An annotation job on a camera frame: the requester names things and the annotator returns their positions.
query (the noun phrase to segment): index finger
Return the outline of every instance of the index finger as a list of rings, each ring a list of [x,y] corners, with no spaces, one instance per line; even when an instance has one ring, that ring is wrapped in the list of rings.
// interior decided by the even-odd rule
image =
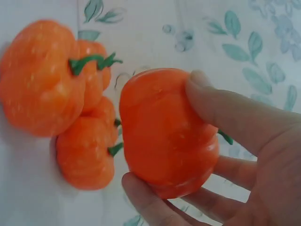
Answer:
[[[199,71],[191,73],[186,94],[204,121],[220,128],[256,156],[273,139],[301,123],[299,114],[210,87]]]
[[[190,226],[133,173],[123,176],[122,185],[131,203],[150,226]]]

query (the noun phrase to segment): fingernail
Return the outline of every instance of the fingernail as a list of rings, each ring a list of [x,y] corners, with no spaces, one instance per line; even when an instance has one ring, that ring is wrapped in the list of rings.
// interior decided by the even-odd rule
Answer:
[[[211,82],[207,78],[204,72],[195,70],[192,71],[190,74],[190,80],[197,86],[203,88],[203,87],[208,87],[212,86]]]

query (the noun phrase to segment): finger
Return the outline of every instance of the finger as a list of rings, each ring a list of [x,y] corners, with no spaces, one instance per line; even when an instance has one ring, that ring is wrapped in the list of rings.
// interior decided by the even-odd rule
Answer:
[[[122,185],[131,203],[150,226],[189,226],[133,173],[123,176]]]
[[[183,199],[198,208],[213,220],[223,223],[232,218],[244,203],[200,188]]]
[[[199,116],[258,156],[271,140],[301,123],[301,116],[210,87],[205,75],[192,72],[186,94]]]
[[[251,190],[256,182],[257,163],[242,159],[220,156],[214,168],[214,174],[232,183]]]
[[[179,208],[175,207],[171,202],[165,201],[165,203],[167,204],[167,206],[170,209],[172,209],[175,213],[179,214],[184,220],[186,220],[192,226],[210,226],[209,224],[200,222],[200,221],[196,220],[195,218],[189,216],[187,213],[185,213],[182,210],[180,210]]]

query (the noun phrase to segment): orange pumpkin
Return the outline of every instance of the orange pumpkin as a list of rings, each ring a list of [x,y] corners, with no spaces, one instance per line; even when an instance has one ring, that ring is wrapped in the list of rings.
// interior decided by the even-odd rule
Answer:
[[[56,141],[56,159],[64,178],[80,190],[106,187],[114,176],[118,132],[113,103],[102,97],[97,107],[80,116]]]
[[[185,95],[189,73],[154,69],[132,77],[119,111],[129,169],[162,199],[198,190],[219,156],[217,128],[194,112]]]
[[[65,131],[82,111],[98,104],[110,74],[107,67],[121,63],[114,56],[105,59],[100,44],[76,41],[55,21],[28,25],[0,61],[0,100],[7,119],[37,136]],[[101,77],[103,69],[106,79]]]

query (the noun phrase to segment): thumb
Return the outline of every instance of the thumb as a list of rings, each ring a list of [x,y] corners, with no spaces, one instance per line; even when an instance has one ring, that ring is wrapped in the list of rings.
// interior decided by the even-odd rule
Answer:
[[[270,140],[301,122],[299,114],[213,88],[201,71],[190,74],[186,94],[204,121],[220,128],[256,156]]]

